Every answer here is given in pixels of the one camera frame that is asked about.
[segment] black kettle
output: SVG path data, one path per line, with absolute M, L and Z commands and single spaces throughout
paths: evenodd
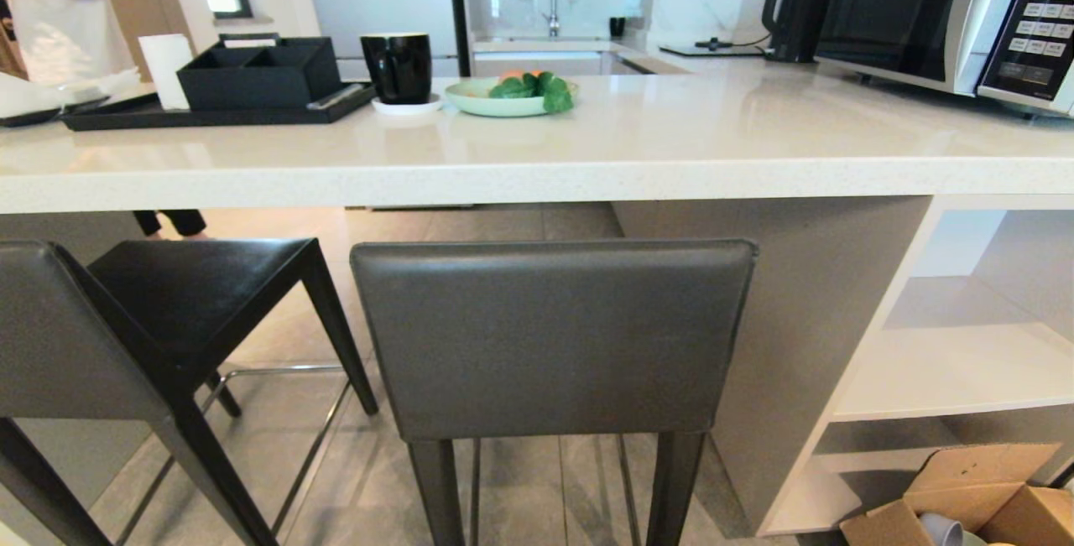
M 760 21 L 772 33 L 769 59 L 777 61 L 813 61 L 821 38 L 829 0 L 765 0 Z

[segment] microwave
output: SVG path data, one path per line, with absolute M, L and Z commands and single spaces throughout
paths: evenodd
M 817 61 L 1074 115 L 1074 0 L 831 0 Z

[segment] stool leg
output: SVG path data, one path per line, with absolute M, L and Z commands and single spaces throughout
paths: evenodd
M 154 431 L 246 546 L 279 546 L 234 466 L 193 402 L 173 405 Z
M 676 546 L 694 495 L 706 433 L 661 433 L 647 546 Z
M 451 440 L 408 443 L 410 464 L 418 479 L 425 518 L 436 546 L 465 546 L 463 513 Z
M 220 373 L 213 372 L 208 375 L 208 378 L 205 378 L 205 386 L 208 387 L 209 390 L 214 390 L 217 385 L 222 382 L 223 377 L 220 376 Z M 231 389 L 228 387 L 220 389 L 220 394 L 216 399 L 220 402 L 220 405 L 223 406 L 224 412 L 227 412 L 232 418 L 238 418 L 243 415 L 243 408 L 238 407 L 238 402 L 235 401 L 235 396 L 232 394 Z
M 0 484 L 60 542 L 111 546 L 63 479 L 11 418 L 0 418 Z
M 350 326 L 347 325 L 347 316 L 343 312 L 339 296 L 336 294 L 332 283 L 329 265 L 324 262 L 320 247 L 316 244 L 313 246 L 316 248 L 309 253 L 309 262 L 303 272 L 302 284 L 306 287 L 321 324 L 324 325 L 324 331 L 329 333 L 332 346 L 339 356 L 339 362 L 347 372 L 359 401 L 362 402 L 362 408 L 373 416 L 379 412 L 377 398 L 373 394 L 373 387 L 369 386 L 362 358 L 358 355 L 358 345 L 354 344 L 354 336 L 350 333 Z

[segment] black pants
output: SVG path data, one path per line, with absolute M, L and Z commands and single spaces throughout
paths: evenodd
M 195 235 L 205 231 L 205 220 L 198 211 L 160 211 L 168 216 L 175 231 L 179 235 Z M 142 227 L 142 232 L 153 235 L 160 231 L 160 220 L 157 219 L 157 211 L 134 211 L 134 218 Z

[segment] black bar stool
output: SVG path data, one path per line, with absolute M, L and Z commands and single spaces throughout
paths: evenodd
M 240 413 L 217 368 L 299 282 L 377 413 L 315 239 L 125 242 L 88 271 L 55 244 L 6 242 L 0 276 L 0 483 L 66 544 L 110 542 L 13 417 L 145 420 L 243 543 L 277 544 L 193 394 L 207 384 Z
M 354 247 L 435 544 L 463 546 L 452 440 L 639 432 L 659 434 L 647 543 L 678 544 L 756 255 L 741 240 Z

